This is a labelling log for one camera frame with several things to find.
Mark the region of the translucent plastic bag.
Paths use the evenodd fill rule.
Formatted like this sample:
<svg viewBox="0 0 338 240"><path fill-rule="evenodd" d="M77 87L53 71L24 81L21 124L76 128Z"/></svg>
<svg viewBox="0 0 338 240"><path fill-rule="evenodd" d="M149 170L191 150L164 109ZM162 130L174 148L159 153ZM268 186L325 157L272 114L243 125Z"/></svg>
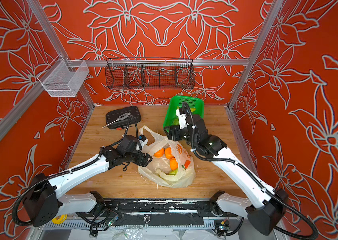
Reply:
<svg viewBox="0 0 338 240"><path fill-rule="evenodd" d="M143 147L143 153L151 155L153 160L147 167L138 167L139 174L163 187L186 188L190 186L196 177L193 157L190 156L181 143L169 140L166 136L153 132L147 126L140 128L140 134L146 135L147 133L152 135L152 138ZM172 170L169 164L170 160L165 155L161 158L154 157L154 153L158 150L168 147L171 147L174 158L178 162L179 170L175 176L169 175Z"/></svg>

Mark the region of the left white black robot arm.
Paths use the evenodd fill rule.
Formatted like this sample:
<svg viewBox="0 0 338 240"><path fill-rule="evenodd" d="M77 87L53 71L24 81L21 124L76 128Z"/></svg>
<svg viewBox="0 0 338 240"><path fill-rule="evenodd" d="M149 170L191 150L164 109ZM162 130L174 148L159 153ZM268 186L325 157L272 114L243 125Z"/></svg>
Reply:
<svg viewBox="0 0 338 240"><path fill-rule="evenodd" d="M77 214L92 226L95 220L85 217L86 213L98 218L108 211L104 198L96 191L82 195L67 193L89 180L114 167L123 166L126 171L129 164L146 167L152 156L143 153L148 139L140 133L134 136L124 133L123 137L109 146L100 147L99 153L89 160L63 172L46 176L36 175L30 186L18 197L12 209L12 220L18 226L39 227L55 217Z"/></svg>

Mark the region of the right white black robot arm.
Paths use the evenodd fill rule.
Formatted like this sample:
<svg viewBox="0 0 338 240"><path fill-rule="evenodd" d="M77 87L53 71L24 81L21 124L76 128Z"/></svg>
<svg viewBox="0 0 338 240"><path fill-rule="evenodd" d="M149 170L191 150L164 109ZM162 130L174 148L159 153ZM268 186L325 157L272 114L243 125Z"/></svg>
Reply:
<svg viewBox="0 0 338 240"><path fill-rule="evenodd" d="M318 237L318 229L312 221L288 205L289 196L286 191L274 189L248 169L221 138L208 132L204 119L191 111L188 102L182 101L180 107L169 106L163 128L168 139L186 141L198 159L216 165L245 193L248 203L223 191L216 193L215 202L224 213L232 213L242 220L248 220L265 236L276 230L299 240L315 240ZM295 234L278 227L286 211L302 219L310 227L311 234Z"/></svg>

